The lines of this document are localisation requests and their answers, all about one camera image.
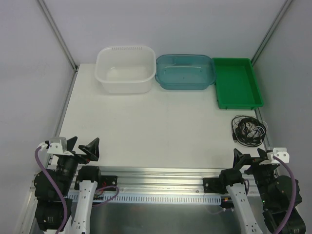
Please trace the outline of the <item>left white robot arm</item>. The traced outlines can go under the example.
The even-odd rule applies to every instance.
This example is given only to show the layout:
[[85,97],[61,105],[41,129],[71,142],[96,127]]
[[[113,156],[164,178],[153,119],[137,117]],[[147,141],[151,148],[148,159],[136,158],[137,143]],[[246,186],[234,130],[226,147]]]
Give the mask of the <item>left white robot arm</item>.
[[[89,162],[99,159],[99,138],[80,145],[74,151],[77,137],[57,137],[42,142],[35,149],[35,160],[41,171],[35,176],[37,207],[35,219],[46,234],[88,234],[94,194],[102,186],[98,166]],[[47,169],[39,159],[39,152],[58,158],[55,170]]]

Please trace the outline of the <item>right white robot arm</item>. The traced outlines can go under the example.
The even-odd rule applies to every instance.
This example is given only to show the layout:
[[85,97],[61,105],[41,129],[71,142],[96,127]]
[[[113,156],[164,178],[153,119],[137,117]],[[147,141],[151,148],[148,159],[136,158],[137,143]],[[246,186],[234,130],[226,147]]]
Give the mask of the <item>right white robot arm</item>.
[[248,165],[245,174],[254,177],[263,204],[263,217],[272,234],[304,234],[306,225],[296,206],[302,202],[298,180],[287,165],[290,155],[286,148],[258,149],[252,157],[234,149],[233,166],[222,170],[219,188],[228,193],[234,204],[241,232],[261,234],[247,198],[241,168]]

